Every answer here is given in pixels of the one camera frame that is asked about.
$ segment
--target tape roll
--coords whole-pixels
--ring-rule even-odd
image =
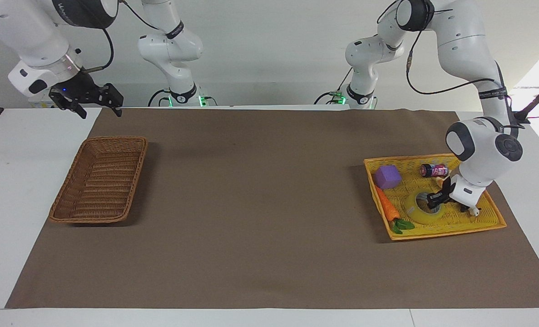
[[[416,191],[409,195],[408,198],[406,198],[405,202],[405,210],[406,214],[409,215],[409,217],[422,225],[429,225],[430,223],[436,222],[439,218],[443,217],[445,215],[445,207],[444,205],[439,205],[435,209],[431,210],[432,213],[427,213],[423,209],[419,207],[417,204],[417,199],[427,201],[427,195],[429,195],[428,192],[425,191]]]

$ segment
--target brown wicker basket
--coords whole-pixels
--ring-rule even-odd
[[[95,137],[84,141],[49,218],[63,223],[125,220],[147,147],[144,137]]]

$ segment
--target soda can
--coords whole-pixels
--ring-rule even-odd
[[[423,177],[443,177],[449,175],[449,168],[445,165],[424,164],[420,167],[420,175]]]

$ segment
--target white table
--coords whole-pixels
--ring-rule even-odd
[[[342,110],[345,106],[232,109]],[[0,118],[0,326],[539,326],[539,309],[520,310],[4,310],[75,153],[99,114],[87,120],[55,109],[8,109]],[[459,113],[461,119],[479,113]],[[539,257],[539,138],[528,128],[524,158],[497,180]]]

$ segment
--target black pole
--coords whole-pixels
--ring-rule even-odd
[[[529,112],[532,111],[537,105],[539,105],[539,95],[535,97],[535,99],[529,105],[527,105],[524,110],[516,112],[514,114],[515,118],[520,124],[526,124],[527,115],[529,115]]]

